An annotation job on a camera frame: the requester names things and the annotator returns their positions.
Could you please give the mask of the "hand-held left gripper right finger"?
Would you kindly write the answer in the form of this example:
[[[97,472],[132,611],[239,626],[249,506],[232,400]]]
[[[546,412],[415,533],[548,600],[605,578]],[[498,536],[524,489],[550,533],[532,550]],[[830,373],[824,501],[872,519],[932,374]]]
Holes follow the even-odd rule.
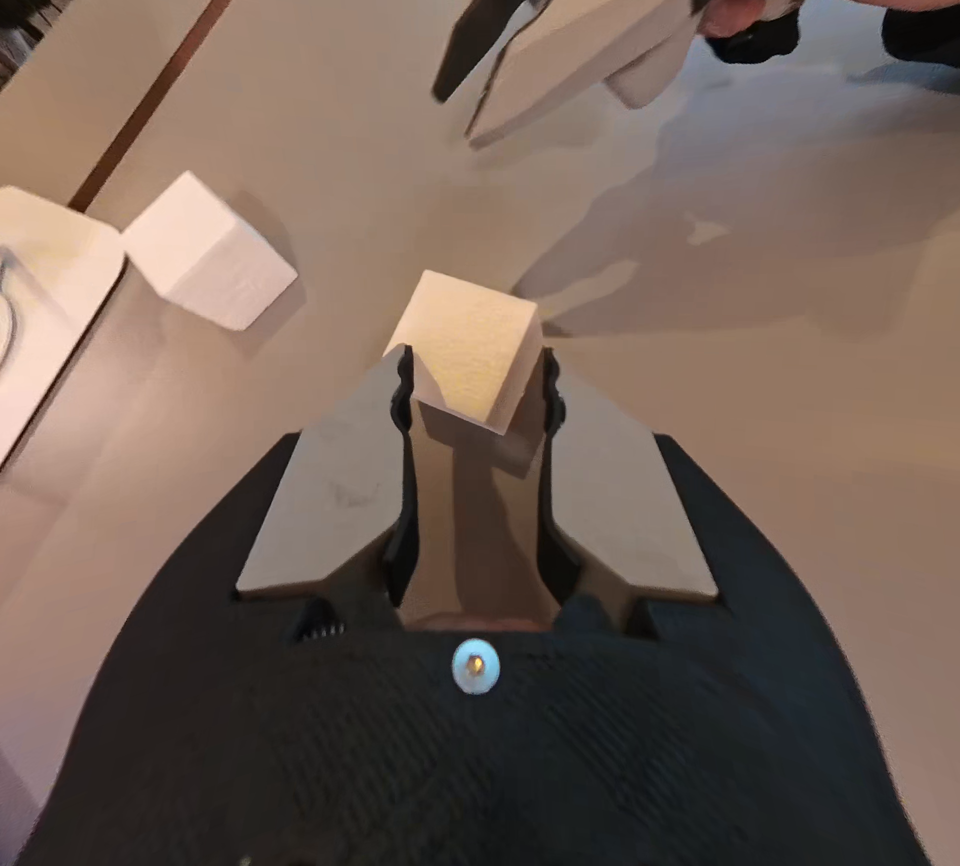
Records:
[[[627,627],[648,600],[719,597],[654,432],[542,353],[535,562],[558,607],[596,599]]]

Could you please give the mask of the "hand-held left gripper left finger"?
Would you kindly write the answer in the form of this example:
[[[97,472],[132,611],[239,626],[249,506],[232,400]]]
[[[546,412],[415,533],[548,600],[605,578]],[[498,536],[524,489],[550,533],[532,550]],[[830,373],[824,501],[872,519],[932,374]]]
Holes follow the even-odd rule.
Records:
[[[240,596],[402,605],[419,560],[410,430],[414,353],[400,344],[302,430],[236,581]]]

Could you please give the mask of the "white hard foam cube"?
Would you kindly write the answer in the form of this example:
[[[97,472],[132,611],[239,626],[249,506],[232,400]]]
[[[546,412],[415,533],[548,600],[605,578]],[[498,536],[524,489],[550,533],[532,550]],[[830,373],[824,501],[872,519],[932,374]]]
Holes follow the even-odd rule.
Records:
[[[119,235],[166,303],[230,332],[246,331],[298,273],[231,206],[181,173]]]
[[[538,305],[426,270],[384,349],[409,347],[413,398],[505,435],[544,347]]]

